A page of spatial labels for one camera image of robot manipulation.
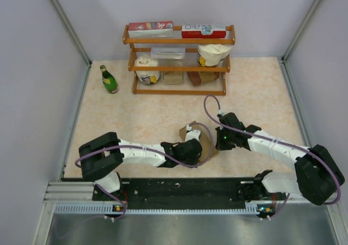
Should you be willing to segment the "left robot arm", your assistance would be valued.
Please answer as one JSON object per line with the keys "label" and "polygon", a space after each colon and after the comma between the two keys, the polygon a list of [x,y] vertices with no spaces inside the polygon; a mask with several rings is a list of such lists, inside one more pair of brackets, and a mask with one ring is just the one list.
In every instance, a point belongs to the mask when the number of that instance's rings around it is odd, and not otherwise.
{"label": "left robot arm", "polygon": [[120,139],[108,132],[79,147],[75,165],[81,169],[83,180],[91,181],[104,190],[110,199],[123,195],[121,178],[115,169],[122,164],[145,164],[159,168],[177,165],[194,168],[202,154],[201,132],[191,130],[180,143],[138,144]]}

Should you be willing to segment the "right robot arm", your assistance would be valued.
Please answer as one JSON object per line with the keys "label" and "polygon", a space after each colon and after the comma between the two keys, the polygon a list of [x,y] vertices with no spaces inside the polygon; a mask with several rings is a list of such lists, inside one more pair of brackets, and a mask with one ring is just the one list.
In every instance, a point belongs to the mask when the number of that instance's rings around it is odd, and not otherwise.
{"label": "right robot arm", "polygon": [[322,145],[298,146],[277,139],[255,125],[244,126],[234,113],[219,112],[216,128],[218,150],[239,147],[267,155],[291,169],[289,173],[265,170],[255,177],[254,193],[266,199],[273,193],[297,194],[323,205],[345,178]]}

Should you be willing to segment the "brown cardboard box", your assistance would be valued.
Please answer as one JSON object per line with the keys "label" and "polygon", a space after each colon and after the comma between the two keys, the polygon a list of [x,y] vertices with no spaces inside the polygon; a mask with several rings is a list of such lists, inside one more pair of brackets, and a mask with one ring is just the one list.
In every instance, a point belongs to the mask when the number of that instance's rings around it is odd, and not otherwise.
{"label": "brown cardboard box", "polygon": [[[196,166],[201,166],[211,159],[213,159],[215,156],[218,155],[218,151],[214,146],[214,141],[213,141],[213,134],[209,130],[209,128],[204,125],[201,122],[193,121],[189,123],[188,125],[191,125],[193,129],[200,130],[201,131],[201,136],[200,136],[200,144],[202,146],[202,154],[199,159],[199,162]],[[181,140],[185,141],[185,135],[186,135],[186,126],[182,127],[179,130],[179,137]]]}

